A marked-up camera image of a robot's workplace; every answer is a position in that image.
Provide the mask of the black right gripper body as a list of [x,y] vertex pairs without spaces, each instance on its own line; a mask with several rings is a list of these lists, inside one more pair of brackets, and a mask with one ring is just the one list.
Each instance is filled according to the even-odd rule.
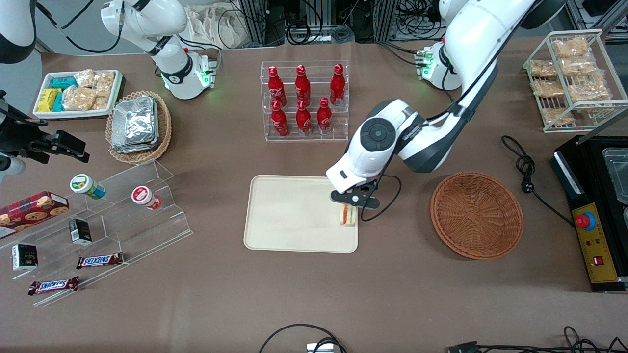
[[12,107],[5,99],[6,92],[0,92],[0,147],[1,152],[13,157],[30,158],[42,164],[49,162],[49,154],[59,154],[54,145],[56,139],[40,128],[49,125],[41,119],[30,119],[20,110]]

